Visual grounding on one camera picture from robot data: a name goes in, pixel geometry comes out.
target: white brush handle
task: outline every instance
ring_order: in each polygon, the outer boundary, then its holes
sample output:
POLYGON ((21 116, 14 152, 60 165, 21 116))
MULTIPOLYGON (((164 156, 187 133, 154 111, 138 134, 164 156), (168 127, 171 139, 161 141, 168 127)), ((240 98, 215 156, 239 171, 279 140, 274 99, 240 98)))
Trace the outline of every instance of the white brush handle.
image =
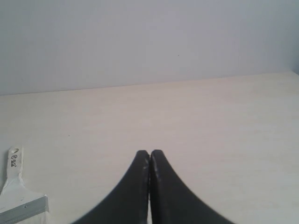
POLYGON ((8 151, 7 181, 19 180, 22 183, 23 147, 11 147, 8 151))

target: table surface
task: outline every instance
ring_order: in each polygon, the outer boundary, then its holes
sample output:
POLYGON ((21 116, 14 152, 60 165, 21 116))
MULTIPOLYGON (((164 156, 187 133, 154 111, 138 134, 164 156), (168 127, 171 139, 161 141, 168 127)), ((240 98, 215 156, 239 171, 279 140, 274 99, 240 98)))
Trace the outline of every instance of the table surface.
POLYGON ((236 224, 299 223, 299 76, 292 72, 0 97, 6 151, 53 223, 99 203, 137 150, 162 149, 186 185, 236 224))

